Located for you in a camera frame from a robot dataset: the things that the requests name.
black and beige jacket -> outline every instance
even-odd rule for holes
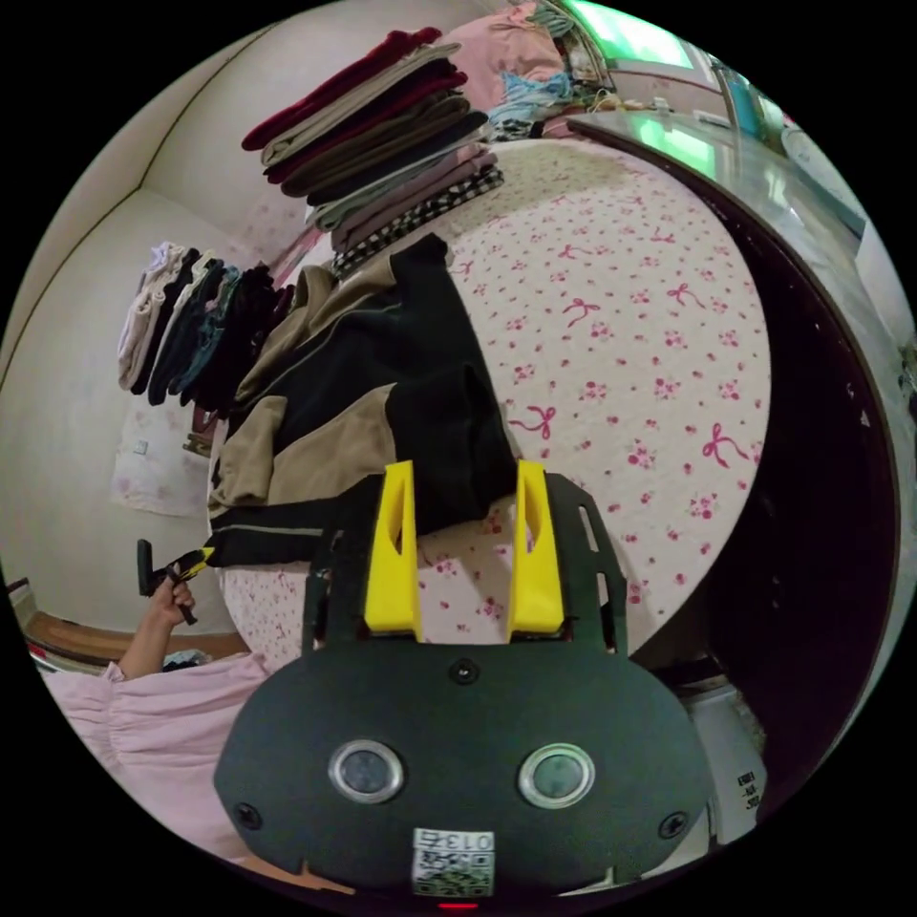
[[[216,566],[311,560],[414,462],[418,535],[483,519],[515,460],[446,244],[428,235],[340,287],[320,267],[243,381],[209,511]]]

camera lens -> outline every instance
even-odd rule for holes
[[[390,800],[404,781],[395,752],[380,742],[366,739],[342,745],[331,756],[328,775],[343,796],[368,804]]]
[[[519,772],[519,790],[532,805],[563,809],[592,789],[595,767],[582,748],[558,742],[533,752]]]

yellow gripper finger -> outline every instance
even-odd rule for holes
[[[561,573],[544,467],[521,460],[506,639],[511,640],[514,633],[557,633],[563,623]]]
[[[366,625],[373,633],[412,631],[423,639],[417,586],[414,465],[385,469],[366,589]]]

window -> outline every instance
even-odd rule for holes
[[[620,58],[671,67],[693,67],[681,40],[665,29],[586,0],[567,0],[567,5],[578,15],[608,60]]]

black handle tool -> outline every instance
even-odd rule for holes
[[[207,559],[213,553],[213,548],[201,547],[195,551],[182,554],[177,560],[172,561],[158,570],[153,569],[153,546],[144,540],[137,542],[137,581],[140,595],[152,595],[168,577],[173,583],[184,583],[194,579],[206,566]],[[191,613],[186,605],[179,605],[185,623],[197,624],[198,619]]]

